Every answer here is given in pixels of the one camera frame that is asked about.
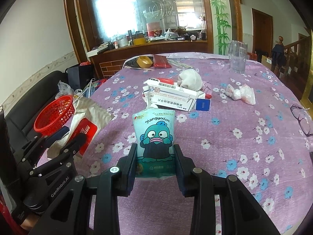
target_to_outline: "pink lips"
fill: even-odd
[[[163,140],[161,138],[152,138],[150,142],[163,142]]]

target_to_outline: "cartoon character's eye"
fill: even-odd
[[[154,137],[155,135],[156,135],[155,131],[150,131],[150,132],[148,132],[148,137],[149,137],[149,138],[152,138],[152,137]]]
[[[167,132],[166,132],[166,131],[160,131],[160,132],[159,132],[159,136],[160,136],[161,138],[166,138],[166,137],[167,137]]]

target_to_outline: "basket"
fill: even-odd
[[[35,120],[34,130],[49,136],[59,130],[74,112],[73,97],[61,96],[40,112]]]

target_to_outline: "glass pitcher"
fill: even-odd
[[[231,41],[228,48],[230,67],[237,73],[244,73],[248,44],[239,41]]]

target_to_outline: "metal screw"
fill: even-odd
[[[237,180],[237,177],[235,175],[229,175],[228,179],[232,182],[235,182]]]
[[[113,167],[110,168],[110,172],[112,172],[112,173],[116,173],[119,170],[120,170],[119,167],[116,167],[116,166],[113,166]]]
[[[202,169],[201,168],[198,168],[198,167],[196,167],[196,168],[193,168],[192,169],[192,171],[194,172],[194,173],[201,173],[202,172]]]
[[[77,175],[76,177],[75,177],[75,181],[76,182],[80,182],[80,181],[82,181],[84,179],[84,176],[82,176],[82,175]]]

